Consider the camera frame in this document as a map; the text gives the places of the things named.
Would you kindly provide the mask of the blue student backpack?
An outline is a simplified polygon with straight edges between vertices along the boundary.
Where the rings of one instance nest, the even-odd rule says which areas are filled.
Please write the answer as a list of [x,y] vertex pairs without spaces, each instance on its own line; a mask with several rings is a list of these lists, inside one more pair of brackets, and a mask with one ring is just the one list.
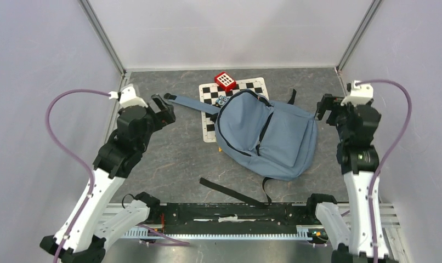
[[240,91],[221,107],[167,93],[165,99],[209,114],[218,146],[243,167],[270,179],[291,181],[312,164],[318,138],[314,115],[289,102]]

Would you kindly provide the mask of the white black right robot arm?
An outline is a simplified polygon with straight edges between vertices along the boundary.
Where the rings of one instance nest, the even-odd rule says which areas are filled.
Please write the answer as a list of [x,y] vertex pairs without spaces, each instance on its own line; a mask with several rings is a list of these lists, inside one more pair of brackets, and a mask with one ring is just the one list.
[[323,95],[317,103],[315,117],[336,128],[339,137],[336,158],[341,166],[349,198],[348,225],[338,204],[329,195],[314,195],[305,217],[321,223],[333,252],[332,262],[393,262],[384,239],[381,224],[376,170],[380,161],[372,145],[381,114],[369,100],[363,104],[348,102],[343,97]]

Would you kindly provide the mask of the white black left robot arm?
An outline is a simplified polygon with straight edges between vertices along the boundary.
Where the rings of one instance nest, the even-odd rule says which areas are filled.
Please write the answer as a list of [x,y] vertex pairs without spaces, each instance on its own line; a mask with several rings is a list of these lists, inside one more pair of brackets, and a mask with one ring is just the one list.
[[91,167],[57,139],[49,119],[54,104],[47,109],[46,126],[50,137],[79,162],[89,176],[63,226],[56,234],[43,237],[39,244],[53,256],[53,262],[102,262],[110,247],[128,230],[143,221],[155,223],[161,216],[159,206],[136,199],[113,218],[102,224],[99,222],[113,195],[141,161],[152,134],[175,122],[173,106],[158,94],[151,97],[158,112],[132,92],[112,92],[108,96],[117,99],[122,108],[117,128],[99,149]]

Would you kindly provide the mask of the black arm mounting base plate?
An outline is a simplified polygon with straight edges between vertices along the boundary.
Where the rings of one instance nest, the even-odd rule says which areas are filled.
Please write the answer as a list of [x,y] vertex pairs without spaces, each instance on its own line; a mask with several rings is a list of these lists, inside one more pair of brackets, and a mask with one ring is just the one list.
[[305,203],[273,203],[266,208],[244,203],[166,203],[152,207],[142,223],[159,226],[166,235],[294,234],[298,226],[322,226]]

